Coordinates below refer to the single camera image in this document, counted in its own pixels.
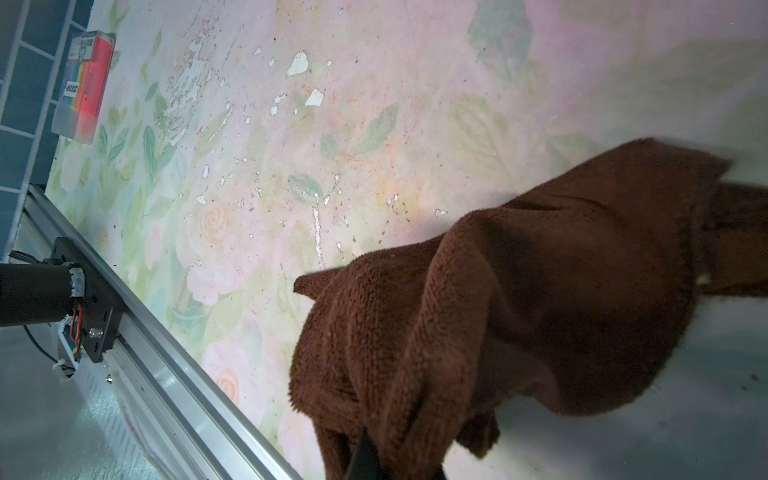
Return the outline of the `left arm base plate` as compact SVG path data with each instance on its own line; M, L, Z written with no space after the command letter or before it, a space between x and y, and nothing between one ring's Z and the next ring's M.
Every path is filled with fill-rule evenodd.
M77 361L86 355L100 363L113 348L126 306L97 265L70 238L55 240L52 259L70 275L70 306L65 317L69 326L64 328L67 344Z

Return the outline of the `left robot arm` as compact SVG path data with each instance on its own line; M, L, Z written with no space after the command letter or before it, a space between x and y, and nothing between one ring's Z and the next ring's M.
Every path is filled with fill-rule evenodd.
M85 274L80 267L2 264L1 326L60 321L84 294Z

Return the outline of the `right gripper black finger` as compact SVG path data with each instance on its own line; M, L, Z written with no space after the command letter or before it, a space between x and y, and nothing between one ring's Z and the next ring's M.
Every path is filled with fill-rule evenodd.
M350 464L345 472L345 480L384 480L377 448L366 429L363 429Z

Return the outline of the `brown cloth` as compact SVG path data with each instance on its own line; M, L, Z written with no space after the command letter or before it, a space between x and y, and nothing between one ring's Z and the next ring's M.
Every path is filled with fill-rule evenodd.
M767 191L730 162L638 139L430 240L298 277L313 305L290 369L325 473L362 437L388 479L482 457L516 395L564 416L634 401L704 295L767 293Z

